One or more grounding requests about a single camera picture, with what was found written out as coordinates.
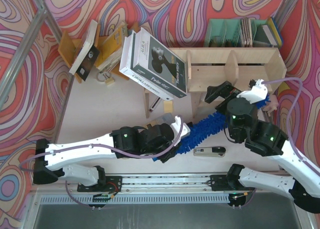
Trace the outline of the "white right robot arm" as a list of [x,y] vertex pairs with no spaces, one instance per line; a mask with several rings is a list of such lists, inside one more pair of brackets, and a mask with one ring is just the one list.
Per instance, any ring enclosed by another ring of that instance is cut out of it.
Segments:
[[271,122],[258,119],[257,103],[266,99],[268,82],[251,80],[250,90],[240,91],[229,81],[208,86],[205,102],[224,100],[216,110],[225,116],[223,131],[234,144],[244,144],[251,152],[274,160],[289,175],[255,171],[234,163],[225,175],[212,177],[213,191],[261,189],[286,197],[309,213],[320,212],[320,168],[295,146],[291,131],[282,131]]

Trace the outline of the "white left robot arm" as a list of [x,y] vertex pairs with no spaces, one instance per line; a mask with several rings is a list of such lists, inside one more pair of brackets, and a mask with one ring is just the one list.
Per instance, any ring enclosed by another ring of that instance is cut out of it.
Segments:
[[83,166],[80,163],[95,159],[158,159],[165,163],[176,155],[190,128],[180,116],[171,124],[124,126],[103,136],[67,143],[54,144],[47,139],[36,142],[33,183],[46,185],[59,178],[87,187],[104,184],[102,166]]

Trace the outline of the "blue microfiber duster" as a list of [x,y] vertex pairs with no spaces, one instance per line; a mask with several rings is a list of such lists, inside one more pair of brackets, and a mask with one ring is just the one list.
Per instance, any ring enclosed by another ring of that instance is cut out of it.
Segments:
[[225,125],[226,116],[220,112],[214,112],[207,118],[202,119],[190,128],[190,134],[180,141],[180,146],[173,152],[173,149],[160,157],[154,157],[152,160],[163,161],[169,153],[173,152],[173,157],[177,154],[186,154],[201,144],[211,135],[216,135],[227,126]]

